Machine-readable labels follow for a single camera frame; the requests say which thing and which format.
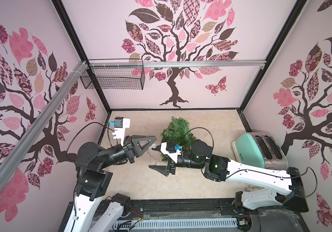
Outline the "clear string lights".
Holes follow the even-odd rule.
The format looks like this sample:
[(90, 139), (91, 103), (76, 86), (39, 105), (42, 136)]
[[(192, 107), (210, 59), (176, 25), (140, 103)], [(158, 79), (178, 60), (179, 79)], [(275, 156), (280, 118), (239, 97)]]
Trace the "clear string lights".
[(146, 152), (146, 154), (148, 155), (148, 158), (149, 158), (148, 165), (153, 165), (153, 164), (162, 162), (159, 151), (154, 150), (154, 148), (156, 148), (156, 147), (157, 147), (157, 145), (155, 143), (153, 143)]

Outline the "small green christmas tree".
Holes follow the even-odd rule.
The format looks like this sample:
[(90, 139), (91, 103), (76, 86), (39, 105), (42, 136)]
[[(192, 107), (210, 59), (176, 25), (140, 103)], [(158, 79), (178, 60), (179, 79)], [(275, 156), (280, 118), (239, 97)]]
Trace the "small green christmas tree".
[(171, 121), (166, 129), (161, 133), (161, 142), (175, 142), (176, 145), (182, 146), (182, 152), (185, 158), (190, 157), (190, 145), (196, 140), (196, 137), (191, 133), (190, 124), (183, 118), (171, 117)]

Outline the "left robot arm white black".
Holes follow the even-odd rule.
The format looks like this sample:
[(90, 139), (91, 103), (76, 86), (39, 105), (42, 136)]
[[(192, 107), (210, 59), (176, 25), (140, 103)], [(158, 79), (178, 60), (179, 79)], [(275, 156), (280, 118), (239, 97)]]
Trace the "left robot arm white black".
[(67, 208), (59, 227), (60, 232), (109, 232), (119, 218), (130, 213), (131, 198), (117, 193), (110, 197), (102, 216), (92, 223), (113, 176), (105, 168), (124, 160), (134, 163), (135, 158), (141, 157), (156, 141), (155, 136), (125, 136), (129, 123), (129, 119), (116, 119), (102, 125), (106, 129), (114, 127), (114, 139), (120, 140), (120, 144), (103, 148), (95, 142), (86, 142), (79, 148), (75, 166), (82, 173), (73, 192), (73, 204)]

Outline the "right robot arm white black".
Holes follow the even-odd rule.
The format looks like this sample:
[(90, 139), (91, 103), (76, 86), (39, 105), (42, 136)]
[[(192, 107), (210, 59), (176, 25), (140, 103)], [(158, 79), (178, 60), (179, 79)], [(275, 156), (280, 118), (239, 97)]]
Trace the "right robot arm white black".
[(236, 212), (262, 207), (280, 206), (295, 212), (309, 211), (302, 173), (295, 167), (287, 170), (270, 170), (243, 164), (227, 157), (214, 155), (213, 146), (200, 139), (189, 145), (189, 156), (175, 142), (163, 142), (153, 146), (168, 158), (166, 166), (151, 165), (150, 169), (167, 177), (176, 173), (176, 168), (199, 169), (203, 176), (214, 182), (236, 181), (260, 187), (255, 191), (238, 191), (234, 199)]

